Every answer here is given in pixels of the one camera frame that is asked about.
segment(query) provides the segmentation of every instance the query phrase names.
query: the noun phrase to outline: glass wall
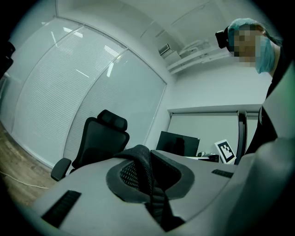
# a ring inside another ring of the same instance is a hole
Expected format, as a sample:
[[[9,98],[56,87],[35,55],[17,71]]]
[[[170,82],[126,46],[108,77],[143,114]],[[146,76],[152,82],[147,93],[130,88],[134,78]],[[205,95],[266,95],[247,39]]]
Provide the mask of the glass wall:
[[[91,88],[72,123],[64,157],[74,160],[88,117],[107,109],[128,122],[126,148],[144,144],[165,89],[164,81],[127,50],[104,71]]]
[[[63,31],[69,35],[43,55],[25,81],[12,130],[13,138],[51,166],[63,156],[68,131],[85,95],[125,50],[85,26]]]
[[[23,35],[22,33],[26,30],[25,27],[25,25],[23,27],[18,26],[12,39],[18,35]],[[52,47],[57,50],[57,46],[54,45],[79,27],[81,27],[81,24],[56,18],[31,34],[20,47],[16,47],[16,51],[12,55],[13,64],[7,71],[9,77],[6,79],[0,101],[1,122],[8,132],[12,131],[15,108],[20,92],[29,75],[34,72],[33,69],[36,64]],[[21,39],[21,37],[18,39],[19,42],[16,45],[22,43]]]

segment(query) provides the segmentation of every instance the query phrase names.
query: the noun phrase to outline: person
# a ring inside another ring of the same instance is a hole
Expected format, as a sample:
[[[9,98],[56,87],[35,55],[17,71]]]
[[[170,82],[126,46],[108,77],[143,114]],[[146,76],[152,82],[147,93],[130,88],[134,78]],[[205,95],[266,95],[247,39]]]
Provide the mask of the person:
[[[228,27],[228,50],[240,61],[267,72],[272,81],[268,97],[282,79],[291,60],[286,56],[283,41],[269,35],[265,27],[250,18],[236,19]],[[277,134],[263,108],[260,109],[257,129],[245,154],[254,153],[264,143],[273,141]]]

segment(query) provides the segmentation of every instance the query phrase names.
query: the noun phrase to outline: vr headset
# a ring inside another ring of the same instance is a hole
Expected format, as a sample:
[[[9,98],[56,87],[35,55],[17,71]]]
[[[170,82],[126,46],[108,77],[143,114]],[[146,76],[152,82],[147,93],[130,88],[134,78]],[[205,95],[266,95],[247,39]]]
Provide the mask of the vr headset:
[[[229,49],[229,36],[228,36],[227,29],[228,29],[228,27],[226,27],[225,30],[218,31],[217,33],[215,33],[215,36],[216,36],[216,39],[218,42],[218,46],[220,48],[226,47],[228,50]]]

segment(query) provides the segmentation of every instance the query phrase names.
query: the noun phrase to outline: wooden floor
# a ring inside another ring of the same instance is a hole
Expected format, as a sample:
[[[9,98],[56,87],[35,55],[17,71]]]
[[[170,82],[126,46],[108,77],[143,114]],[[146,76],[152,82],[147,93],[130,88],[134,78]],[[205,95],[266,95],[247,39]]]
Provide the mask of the wooden floor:
[[[0,170],[28,184],[50,188],[56,181],[50,177],[51,169],[31,157],[6,132],[0,123]],[[27,206],[47,189],[26,186],[1,174],[11,198]]]

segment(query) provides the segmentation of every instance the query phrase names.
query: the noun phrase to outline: office chair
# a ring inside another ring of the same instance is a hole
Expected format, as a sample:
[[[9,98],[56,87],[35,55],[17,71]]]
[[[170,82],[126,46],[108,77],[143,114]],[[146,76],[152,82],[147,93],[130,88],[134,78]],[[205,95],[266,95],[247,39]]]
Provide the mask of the office chair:
[[[107,160],[114,154],[124,150],[129,141],[127,120],[108,110],[103,110],[97,118],[89,117],[84,125],[82,140],[71,173],[88,164]],[[51,172],[51,178],[56,181],[65,177],[71,165],[71,160],[62,158]]]

